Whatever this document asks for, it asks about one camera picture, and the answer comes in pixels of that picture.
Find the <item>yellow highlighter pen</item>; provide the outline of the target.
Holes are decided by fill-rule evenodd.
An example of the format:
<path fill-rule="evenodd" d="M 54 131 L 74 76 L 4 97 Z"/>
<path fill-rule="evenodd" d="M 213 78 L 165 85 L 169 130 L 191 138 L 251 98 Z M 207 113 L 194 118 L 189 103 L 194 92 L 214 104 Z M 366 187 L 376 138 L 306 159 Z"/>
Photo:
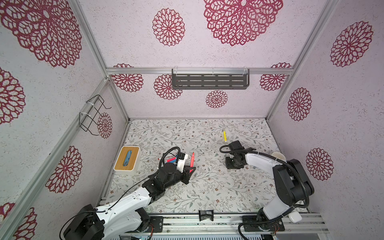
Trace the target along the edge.
<path fill-rule="evenodd" d="M 226 131 L 223 131 L 223 136 L 224 136 L 224 142 L 227 142 L 228 139 L 227 139 L 227 133 L 226 133 Z"/>

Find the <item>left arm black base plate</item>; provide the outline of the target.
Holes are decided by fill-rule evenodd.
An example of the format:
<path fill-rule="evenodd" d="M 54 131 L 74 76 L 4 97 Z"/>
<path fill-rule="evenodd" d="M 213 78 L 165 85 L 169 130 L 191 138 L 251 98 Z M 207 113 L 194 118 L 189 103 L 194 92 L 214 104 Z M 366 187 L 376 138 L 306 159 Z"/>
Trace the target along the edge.
<path fill-rule="evenodd" d="M 138 229 L 126 233 L 161 233 L 163 231 L 164 217 L 150 217 L 147 223 L 141 224 Z"/>

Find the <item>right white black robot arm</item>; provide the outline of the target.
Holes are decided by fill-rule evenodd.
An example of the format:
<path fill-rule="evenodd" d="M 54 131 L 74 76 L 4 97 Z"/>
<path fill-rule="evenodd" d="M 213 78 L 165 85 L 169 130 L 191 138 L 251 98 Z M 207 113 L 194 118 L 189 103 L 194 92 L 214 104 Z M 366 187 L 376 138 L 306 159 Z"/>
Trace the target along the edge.
<path fill-rule="evenodd" d="M 298 223 L 302 216 L 297 208 L 307 208 L 314 187 L 298 160 L 282 160 L 251 149 L 221 151 L 226 155 L 227 169 L 242 169 L 247 165 L 259 168 L 273 176 L 276 195 L 258 213 L 258 224 L 270 224 L 288 217 Z"/>

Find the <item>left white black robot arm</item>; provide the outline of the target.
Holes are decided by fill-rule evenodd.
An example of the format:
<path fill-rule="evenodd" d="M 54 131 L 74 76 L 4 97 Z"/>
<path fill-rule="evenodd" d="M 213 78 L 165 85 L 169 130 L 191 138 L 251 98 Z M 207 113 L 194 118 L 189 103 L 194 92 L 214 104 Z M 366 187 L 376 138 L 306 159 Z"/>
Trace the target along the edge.
<path fill-rule="evenodd" d="M 143 185 L 129 195 L 103 206 L 84 206 L 61 229 L 61 240 L 109 240 L 126 232 L 143 232 L 149 227 L 150 216 L 145 208 L 164 196 L 167 188 L 179 182 L 188 184 L 196 167 L 184 166 L 181 171 L 166 163 Z"/>

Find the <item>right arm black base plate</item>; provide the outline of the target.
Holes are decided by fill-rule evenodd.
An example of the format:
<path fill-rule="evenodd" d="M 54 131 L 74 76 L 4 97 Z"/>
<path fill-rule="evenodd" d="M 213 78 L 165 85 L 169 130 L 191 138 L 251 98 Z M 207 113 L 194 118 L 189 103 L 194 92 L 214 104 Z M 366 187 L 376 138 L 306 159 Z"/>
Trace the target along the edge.
<path fill-rule="evenodd" d="M 285 226 L 282 219 L 262 220 L 258 216 L 242 216 L 243 227 L 246 232 L 283 232 Z"/>

